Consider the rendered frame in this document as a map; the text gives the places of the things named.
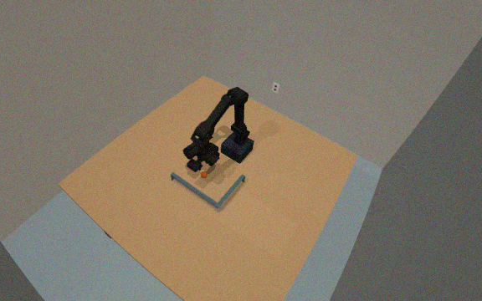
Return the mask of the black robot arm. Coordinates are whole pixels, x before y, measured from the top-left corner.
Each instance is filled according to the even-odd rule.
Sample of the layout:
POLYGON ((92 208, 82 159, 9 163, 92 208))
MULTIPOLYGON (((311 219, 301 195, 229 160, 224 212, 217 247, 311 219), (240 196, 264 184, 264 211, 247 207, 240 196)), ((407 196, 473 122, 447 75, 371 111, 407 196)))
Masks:
MULTIPOLYGON (((228 92, 222 96, 220 102, 213 109, 209 117, 207 117, 205 121, 200 122, 195 128, 191 138, 192 144, 183 150, 185 157, 191 160, 201 151, 208 150, 209 140, 213 138, 214 127, 230 105, 234 105, 234 123, 231 125, 231 131, 236 133, 236 136, 233 142, 243 145, 250 133, 244 123, 244 103, 248 101, 248 98, 249 94, 239 87, 229 89, 228 92)), ((217 162, 219 156, 218 151, 211 152, 210 150, 202 157, 202 161, 205 160, 212 166, 217 162)))

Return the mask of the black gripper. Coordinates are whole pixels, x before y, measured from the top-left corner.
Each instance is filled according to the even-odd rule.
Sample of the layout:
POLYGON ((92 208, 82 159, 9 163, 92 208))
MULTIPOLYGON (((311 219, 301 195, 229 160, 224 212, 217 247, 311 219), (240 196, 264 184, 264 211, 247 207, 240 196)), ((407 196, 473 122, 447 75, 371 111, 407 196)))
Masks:
POLYGON ((195 161, 195 160, 191 159, 187 163, 187 167, 190 168, 191 170, 195 171, 195 172, 200 171, 201 167, 202 167, 202 165, 201 165, 202 157, 205 156, 210 150, 211 150, 211 152, 216 152, 216 151, 218 151, 218 147, 210 142, 208 150, 201 151, 199 154, 197 154, 197 160, 195 161))

